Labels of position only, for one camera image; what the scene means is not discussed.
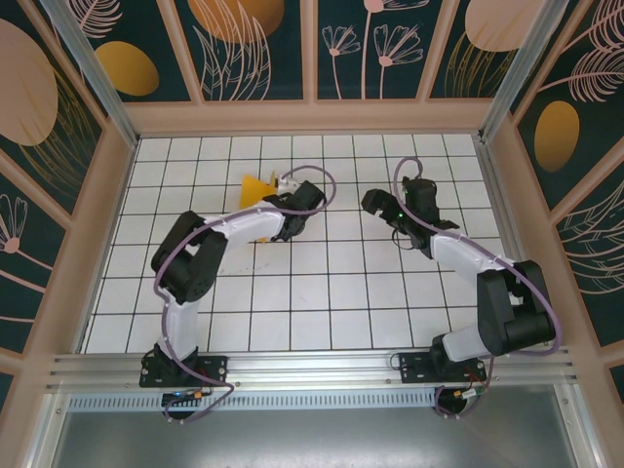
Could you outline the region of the grey metal sheet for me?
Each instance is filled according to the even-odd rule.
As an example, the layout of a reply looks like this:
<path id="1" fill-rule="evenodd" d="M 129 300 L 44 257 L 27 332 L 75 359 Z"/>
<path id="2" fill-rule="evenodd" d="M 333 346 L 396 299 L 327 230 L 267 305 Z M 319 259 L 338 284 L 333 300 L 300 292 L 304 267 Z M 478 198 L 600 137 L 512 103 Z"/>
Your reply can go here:
<path id="1" fill-rule="evenodd" d="M 446 419 L 419 407 L 216 411 L 175 426 L 154 410 L 65 395 L 31 468 L 607 468 L 573 386 L 499 387 Z"/>

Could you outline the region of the aluminium side rail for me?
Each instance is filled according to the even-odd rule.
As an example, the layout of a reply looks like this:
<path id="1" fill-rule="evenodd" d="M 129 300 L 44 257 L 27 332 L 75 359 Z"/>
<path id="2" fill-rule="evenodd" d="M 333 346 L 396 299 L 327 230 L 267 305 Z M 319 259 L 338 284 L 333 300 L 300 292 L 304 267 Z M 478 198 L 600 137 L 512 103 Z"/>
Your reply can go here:
<path id="1" fill-rule="evenodd" d="M 503 187 L 502 178 L 494 165 L 492 154 L 488 146 L 481 142 L 479 136 L 473 136 L 473 143 L 501 238 L 503 251 L 511 259 L 525 260 L 527 255 L 519 236 L 511 205 Z"/>

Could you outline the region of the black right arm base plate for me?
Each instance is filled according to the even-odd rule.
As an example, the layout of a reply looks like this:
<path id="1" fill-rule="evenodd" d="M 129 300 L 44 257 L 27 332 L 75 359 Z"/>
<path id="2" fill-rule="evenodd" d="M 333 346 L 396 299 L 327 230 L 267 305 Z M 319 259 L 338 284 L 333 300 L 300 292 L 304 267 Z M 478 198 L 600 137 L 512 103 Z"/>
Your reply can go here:
<path id="1" fill-rule="evenodd" d="M 405 384 L 469 384 L 487 379 L 486 365 L 478 359 L 437 362 L 428 352 L 400 353 L 398 357 L 401 380 Z"/>

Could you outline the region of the long aluminium mounting rail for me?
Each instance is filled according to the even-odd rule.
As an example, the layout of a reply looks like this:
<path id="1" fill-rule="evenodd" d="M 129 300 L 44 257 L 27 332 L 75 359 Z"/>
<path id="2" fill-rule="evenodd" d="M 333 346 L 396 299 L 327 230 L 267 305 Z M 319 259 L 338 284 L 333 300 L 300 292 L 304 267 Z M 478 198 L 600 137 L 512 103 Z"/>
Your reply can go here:
<path id="1" fill-rule="evenodd" d="M 53 358 L 44 387 L 56 392 L 137 391 L 140 353 L 68 354 Z M 234 352 L 227 382 L 241 390 L 398 388 L 393 350 Z M 494 360 L 494 386 L 572 384 L 576 371 L 566 350 L 545 356 L 511 355 Z"/>

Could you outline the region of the aluminium corner post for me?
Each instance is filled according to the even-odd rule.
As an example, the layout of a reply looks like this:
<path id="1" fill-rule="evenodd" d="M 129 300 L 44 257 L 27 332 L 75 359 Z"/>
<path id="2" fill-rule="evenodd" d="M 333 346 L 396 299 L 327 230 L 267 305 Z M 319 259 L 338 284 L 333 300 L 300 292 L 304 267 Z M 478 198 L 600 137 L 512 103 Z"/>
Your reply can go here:
<path id="1" fill-rule="evenodd" d="M 120 0 L 37 1 L 124 141 L 135 149 L 137 132 L 91 44 L 104 39 L 123 16 Z"/>
<path id="2" fill-rule="evenodd" d="M 481 144 L 487 145 L 495 136 L 529 74 L 547 47 L 550 37 L 561 22 L 568 3 L 569 0 L 544 0 L 478 130 Z"/>

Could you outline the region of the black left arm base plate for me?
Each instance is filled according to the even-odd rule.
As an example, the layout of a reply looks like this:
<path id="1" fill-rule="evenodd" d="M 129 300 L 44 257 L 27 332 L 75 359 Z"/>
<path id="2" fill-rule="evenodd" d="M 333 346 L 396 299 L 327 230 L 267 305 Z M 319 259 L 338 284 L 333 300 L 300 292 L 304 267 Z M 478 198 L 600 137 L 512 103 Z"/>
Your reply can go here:
<path id="1" fill-rule="evenodd" d="M 227 358 L 224 356 L 199 357 L 194 371 L 204 377 L 224 382 L 227 376 Z M 167 357 L 146 357 L 141 361 L 138 386 L 140 388 L 190 388 L 206 386 L 201 379 L 181 370 Z"/>

